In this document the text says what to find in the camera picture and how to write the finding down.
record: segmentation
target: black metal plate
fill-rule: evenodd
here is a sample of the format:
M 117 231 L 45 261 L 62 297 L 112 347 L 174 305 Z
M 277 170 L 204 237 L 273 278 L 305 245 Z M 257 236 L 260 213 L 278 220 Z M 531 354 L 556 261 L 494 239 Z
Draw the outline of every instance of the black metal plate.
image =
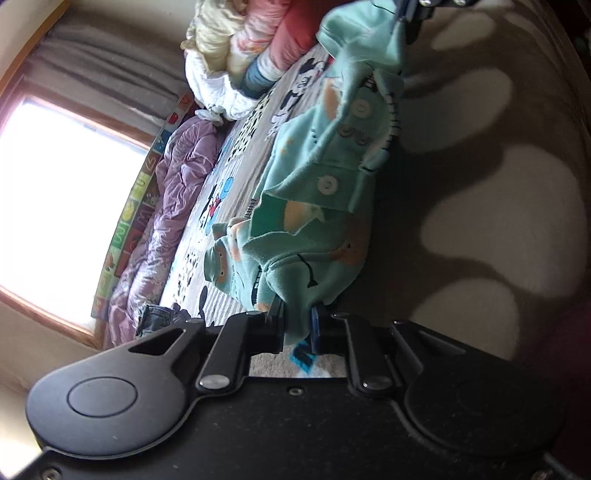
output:
M 541 465 L 453 455 L 413 435 L 397 410 L 392 400 L 354 396 L 344 379 L 245 378 L 237 393 L 197 401 L 183 426 L 148 451 L 80 460 L 49 450 L 18 479 L 56 468 L 63 480 L 521 480 Z

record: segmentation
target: curtain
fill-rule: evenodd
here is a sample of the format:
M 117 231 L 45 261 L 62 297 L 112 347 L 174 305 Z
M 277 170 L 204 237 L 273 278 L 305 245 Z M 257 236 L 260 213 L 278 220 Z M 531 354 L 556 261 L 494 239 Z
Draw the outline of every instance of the curtain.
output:
M 189 88 L 178 46 L 76 11 L 40 42 L 24 79 L 153 137 Z

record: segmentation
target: bright window light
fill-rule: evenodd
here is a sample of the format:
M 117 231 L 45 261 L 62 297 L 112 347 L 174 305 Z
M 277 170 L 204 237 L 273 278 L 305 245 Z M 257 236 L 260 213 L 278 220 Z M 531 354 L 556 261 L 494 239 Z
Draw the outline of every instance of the bright window light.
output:
M 32 100 L 0 136 L 0 286 L 94 330 L 105 254 L 146 150 Z

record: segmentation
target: white button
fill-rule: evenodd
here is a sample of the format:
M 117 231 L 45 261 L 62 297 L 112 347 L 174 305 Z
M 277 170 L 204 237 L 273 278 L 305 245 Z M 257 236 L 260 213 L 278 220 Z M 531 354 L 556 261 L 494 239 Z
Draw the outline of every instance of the white button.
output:
M 367 118 L 371 115 L 371 104 L 367 100 L 355 100 L 351 103 L 351 112 L 357 118 Z
M 318 190 L 322 195 L 333 195 L 338 189 L 339 181 L 336 178 L 325 175 L 318 179 Z

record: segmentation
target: teal shirt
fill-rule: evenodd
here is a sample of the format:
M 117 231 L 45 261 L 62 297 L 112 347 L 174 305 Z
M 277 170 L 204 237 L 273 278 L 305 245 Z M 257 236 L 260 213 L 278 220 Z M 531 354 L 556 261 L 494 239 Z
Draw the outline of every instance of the teal shirt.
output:
M 245 308 L 285 301 L 288 343 L 306 337 L 311 306 L 332 303 L 365 261 L 375 174 L 400 130 L 404 24 L 393 23 L 393 5 L 363 0 L 326 15 L 317 36 L 335 61 L 318 104 L 281 127 L 252 218 L 216 225 L 206 253 L 206 279 Z

